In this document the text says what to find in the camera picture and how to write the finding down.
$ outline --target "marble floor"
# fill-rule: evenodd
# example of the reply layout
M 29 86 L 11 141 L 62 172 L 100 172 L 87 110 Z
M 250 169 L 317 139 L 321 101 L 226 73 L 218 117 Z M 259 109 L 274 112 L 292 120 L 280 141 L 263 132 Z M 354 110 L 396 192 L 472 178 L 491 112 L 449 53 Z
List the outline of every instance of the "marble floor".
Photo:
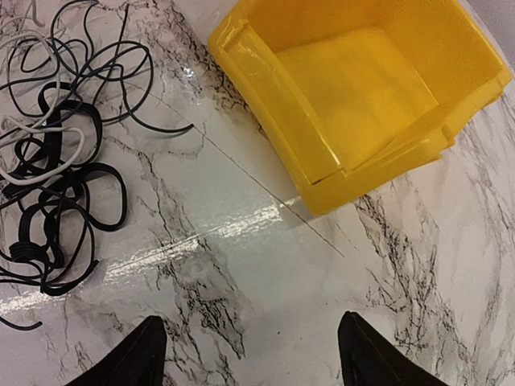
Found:
M 0 287 L 1 316 L 43 322 L 0 325 L 2 384 L 66 384 L 157 314 L 166 386 L 342 385 L 336 328 L 347 310 L 450 385 L 515 384 L 515 84 L 442 161 L 314 219 L 173 1 L 130 3 L 126 37 L 150 46 L 157 69 L 141 118 L 196 128 L 166 140 L 133 121 L 105 128 L 99 159 L 126 181 L 126 226 L 97 233 L 100 266 L 64 297 Z M 45 2 L 41 18 L 61 4 Z M 92 12 L 97 42 L 117 39 L 124 4 Z M 81 33 L 83 11 L 66 13 L 66 34 Z M 119 90 L 101 102 L 116 111 Z M 0 106 L 13 109 L 6 95 Z M 95 184 L 93 213 L 116 218 L 116 184 Z M 1 212 L 1 248 L 17 215 Z M 64 237 L 75 240 L 72 220 Z

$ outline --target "yellow plastic bin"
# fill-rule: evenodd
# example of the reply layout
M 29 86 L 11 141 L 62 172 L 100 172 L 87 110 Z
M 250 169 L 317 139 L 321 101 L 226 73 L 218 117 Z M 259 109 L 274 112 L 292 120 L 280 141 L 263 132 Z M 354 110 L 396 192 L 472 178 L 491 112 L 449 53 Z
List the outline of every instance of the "yellow plastic bin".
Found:
M 240 0 L 209 47 L 314 215 L 440 159 L 511 81 L 454 0 Z

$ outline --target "white marble surface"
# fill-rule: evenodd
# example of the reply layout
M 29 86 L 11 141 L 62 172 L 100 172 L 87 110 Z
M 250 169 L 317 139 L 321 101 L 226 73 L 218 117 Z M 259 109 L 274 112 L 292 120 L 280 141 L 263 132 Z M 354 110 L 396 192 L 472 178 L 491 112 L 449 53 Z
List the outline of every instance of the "white marble surface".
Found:
M 63 3 L 45 2 L 42 17 Z M 102 3 L 91 26 L 110 43 L 123 3 Z M 0 287 L 0 315 L 44 323 L 29 333 L 0 326 L 2 384 L 66 384 L 149 314 L 166 321 L 167 386 L 342 384 L 336 328 L 346 310 L 450 385 L 515 384 L 514 84 L 441 162 L 312 219 L 174 3 L 131 3 L 126 37 L 149 44 L 158 68 L 141 117 L 196 129 L 176 139 L 132 121 L 105 129 L 99 159 L 126 180 L 126 226 L 97 233 L 101 265 L 65 297 Z M 65 15 L 67 34 L 80 34 L 81 12 Z M 119 95 L 108 90 L 101 113 Z M 93 213 L 115 218 L 116 185 L 93 189 Z M 16 216 L 2 212 L 3 248 Z

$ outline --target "cable bundle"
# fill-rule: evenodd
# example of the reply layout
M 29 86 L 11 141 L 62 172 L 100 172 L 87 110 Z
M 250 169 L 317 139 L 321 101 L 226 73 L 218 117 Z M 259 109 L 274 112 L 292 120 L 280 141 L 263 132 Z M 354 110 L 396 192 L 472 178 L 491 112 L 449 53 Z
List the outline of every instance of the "cable bundle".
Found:
M 73 4 L 86 3 L 89 7 L 84 13 L 82 27 L 87 42 L 81 39 L 61 40 L 57 35 L 63 29 L 56 30 L 60 16 Z M 143 105 L 150 94 L 154 81 L 154 65 L 150 50 L 145 45 L 132 40 L 124 40 L 129 5 L 125 8 L 122 29 L 117 42 L 111 43 L 99 50 L 95 47 L 88 30 L 88 16 L 91 9 L 98 4 L 96 1 L 73 0 L 62 6 L 51 22 L 49 36 L 43 37 L 36 31 L 25 31 L 23 26 L 29 18 L 38 27 L 44 24 L 38 21 L 35 0 L 27 8 L 23 17 L 13 18 L 0 24 L 0 49 L 6 50 L 5 59 L 0 67 L 0 73 L 6 72 L 6 83 L 0 85 L 0 91 L 7 90 L 14 106 L 26 119 L 33 120 L 31 124 L 24 124 L 20 120 L 5 116 L 2 119 L 2 128 L 7 130 L 0 136 L 0 149 L 14 146 L 14 156 L 18 159 L 18 165 L 13 171 L 6 171 L 0 167 L 1 179 L 5 179 L 7 185 L 2 189 L 2 195 L 6 202 L 0 204 L 0 211 L 18 204 L 22 215 L 19 221 L 18 241 L 9 247 L 9 254 L 0 251 L 0 256 L 10 264 L 8 268 L 0 265 L 0 283 L 14 283 L 19 285 L 38 286 L 39 290 L 49 296 L 60 296 L 79 285 L 94 270 L 98 261 L 95 259 L 94 228 L 104 232 L 114 232 L 124 223 L 127 213 L 127 191 L 120 173 L 112 166 L 95 162 L 100 151 L 104 125 L 113 124 L 132 118 L 139 125 L 160 133 L 180 135 L 186 133 L 193 125 L 180 129 L 164 129 L 149 125 L 139 119 L 137 110 Z M 19 23 L 15 36 L 9 36 L 4 29 L 9 24 Z M 79 60 L 72 49 L 73 45 L 79 45 L 84 50 L 84 60 L 80 65 Z M 47 52 L 47 58 L 33 68 L 27 68 L 27 57 L 31 51 L 41 46 Z M 143 59 L 136 67 L 126 71 L 119 63 L 120 58 L 134 51 L 141 51 Z M 103 64 L 97 65 L 100 56 L 113 51 L 113 56 Z M 63 54 L 71 59 L 72 65 L 67 64 Z M 14 59 L 19 61 L 19 71 L 27 74 L 26 78 L 11 80 Z M 41 76 L 36 75 L 42 69 L 51 65 L 52 73 Z M 62 73 L 69 74 L 72 78 L 69 82 L 61 82 Z M 141 99 L 130 106 L 127 100 L 126 81 L 139 74 L 149 72 L 149 82 Z M 96 90 L 91 103 L 85 102 L 80 95 L 80 87 L 88 80 L 101 80 L 100 87 Z M 47 82 L 39 90 L 38 106 L 41 113 L 28 113 L 24 111 L 16 100 L 13 87 L 18 84 L 40 84 Z M 96 104 L 102 90 L 108 83 L 119 84 L 122 91 L 122 103 L 125 111 L 113 117 L 103 118 Z M 47 101 L 45 93 L 53 90 L 51 101 Z M 63 127 L 63 124 L 74 114 L 85 115 L 93 121 L 93 129 L 96 136 L 95 147 L 87 160 L 77 162 L 84 148 L 85 135 L 81 128 Z M 66 160 L 62 158 L 63 133 L 74 133 L 79 138 L 79 143 L 74 154 Z M 98 174 L 111 175 L 120 184 L 122 212 L 115 224 L 105 224 L 97 220 L 91 213 L 91 195 L 88 181 Z M 35 202 L 24 206 L 22 200 L 34 199 Z M 60 228 L 61 218 L 66 212 L 77 212 L 82 219 L 82 230 L 76 248 L 71 256 L 66 256 L 61 248 Z M 46 242 L 42 245 L 31 240 L 31 223 L 37 214 L 43 215 L 43 233 Z M 87 267 L 77 275 L 76 261 L 83 249 L 84 242 L 89 237 L 89 263 Z M 31 271 L 30 274 L 12 272 L 12 268 L 19 265 Z M 37 322 L 31 326 L 17 326 L 0 317 L 0 322 L 21 331 L 33 330 L 41 326 Z

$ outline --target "black cable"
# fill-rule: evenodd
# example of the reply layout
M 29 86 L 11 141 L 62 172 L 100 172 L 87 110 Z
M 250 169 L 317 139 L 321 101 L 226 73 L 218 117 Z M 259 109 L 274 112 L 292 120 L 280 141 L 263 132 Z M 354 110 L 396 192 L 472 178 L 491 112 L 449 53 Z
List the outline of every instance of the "black cable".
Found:
M 17 179 L 26 179 L 45 174 L 64 162 L 61 159 L 64 147 L 63 134 L 45 132 L 44 128 L 61 127 L 67 119 L 75 114 L 85 115 L 89 117 L 93 123 L 92 128 L 94 130 L 95 143 L 89 156 L 85 160 L 73 164 L 67 170 L 52 177 L 45 183 L 33 184 L 28 187 L 20 187 L 9 183 L 2 189 L 2 195 L 6 198 L 6 202 L 0 204 L 0 211 L 17 204 L 21 211 L 21 216 L 19 221 L 18 241 L 9 247 L 9 253 L 0 250 L 0 257 L 10 265 L 26 266 L 30 269 L 30 273 L 22 275 L 13 272 L 10 267 L 6 268 L 0 265 L 0 283 L 36 286 L 39 287 L 39 290 L 43 294 L 48 296 L 66 294 L 93 272 L 98 264 L 98 260 L 95 258 L 94 229 L 103 232 L 115 232 L 126 220 L 128 200 L 126 185 L 124 184 L 122 176 L 112 166 L 95 162 L 95 159 L 101 151 L 103 125 L 120 122 L 131 117 L 139 125 L 147 129 L 172 134 L 171 138 L 186 133 L 194 127 L 193 125 L 188 125 L 178 129 L 165 129 L 147 124 L 137 117 L 136 112 L 143 106 L 150 95 L 155 74 L 154 62 L 148 47 L 140 42 L 123 39 L 128 21 L 129 5 L 125 7 L 122 28 L 118 40 L 99 50 L 95 47 L 93 38 L 88 29 L 88 16 L 94 6 L 97 5 L 97 2 L 89 5 L 84 13 L 82 27 L 87 41 L 81 39 L 61 40 L 55 37 L 56 25 L 61 15 L 70 6 L 85 2 L 90 1 L 73 0 L 64 4 L 56 12 L 51 22 L 50 37 L 46 40 L 57 62 L 57 68 L 52 71 L 52 73 L 36 75 L 37 72 L 41 72 L 51 63 L 50 57 L 45 57 L 41 63 L 37 63 L 36 65 L 27 66 L 29 55 L 35 50 L 39 42 L 36 41 L 37 39 L 22 39 L 10 49 L 6 62 L 6 70 L 9 74 L 14 66 L 14 58 L 21 57 L 19 71 L 22 74 L 26 74 L 27 77 L 11 80 L 8 75 L 7 82 L 0 84 L 0 91 L 4 89 L 8 90 L 13 104 L 20 115 L 29 119 L 39 119 L 50 109 L 45 99 L 45 92 L 56 88 L 56 82 L 51 79 L 53 79 L 57 73 L 63 72 L 67 72 L 72 78 L 69 82 L 60 83 L 61 90 L 65 92 L 61 93 L 62 100 L 52 111 L 47 121 L 39 127 L 29 124 L 32 128 L 42 129 L 41 133 L 43 136 L 39 138 L 39 136 L 31 135 L 27 138 L 20 139 L 14 144 L 14 156 L 18 159 L 19 163 L 10 174 Z M 83 59 L 82 57 L 79 59 L 79 56 L 76 54 L 77 48 L 84 53 Z M 105 57 L 105 55 L 111 51 L 113 55 L 110 59 L 102 60 L 100 64 L 95 63 L 100 59 L 101 55 Z M 143 54 L 142 59 L 136 63 L 134 69 L 127 71 L 119 61 L 124 56 L 134 54 L 136 51 L 140 51 Z M 140 76 L 143 72 L 150 73 L 148 83 L 143 90 L 142 96 L 133 106 L 130 106 L 126 82 L 136 76 Z M 38 106 L 41 113 L 29 113 L 24 111 L 16 100 L 13 87 L 29 84 L 38 85 L 41 82 L 47 82 L 49 80 L 51 81 L 46 83 L 39 90 Z M 95 92 L 90 103 L 80 94 L 81 86 L 89 80 L 101 81 L 97 90 L 94 90 Z M 101 94 L 108 84 L 117 84 L 120 87 L 122 91 L 122 106 L 125 110 L 120 111 L 118 115 L 113 117 L 103 118 L 98 111 L 97 105 L 100 103 Z M 14 135 L 18 131 L 19 129 L 13 129 L 0 136 L 0 140 Z M 89 190 L 89 180 L 91 177 L 98 174 L 110 175 L 120 184 L 122 209 L 119 219 L 112 224 L 102 222 L 90 213 L 92 198 Z M 34 191 L 39 192 L 35 202 L 22 202 L 28 197 L 32 197 L 32 195 L 29 194 Z M 46 238 L 46 241 L 41 245 L 33 242 L 30 234 L 32 220 L 38 213 L 43 215 L 43 233 Z M 61 248 L 60 230 L 64 213 L 75 213 L 79 216 L 80 221 L 82 221 L 80 237 L 70 256 L 66 256 L 64 250 Z M 80 251 L 84 249 L 83 247 L 87 237 L 89 237 L 89 263 L 79 277 L 69 277 L 72 267 L 75 266 L 76 260 L 80 256 Z M 30 331 L 41 326 L 41 322 L 37 322 L 31 326 L 17 326 L 2 317 L 0 317 L 0 322 L 21 331 Z

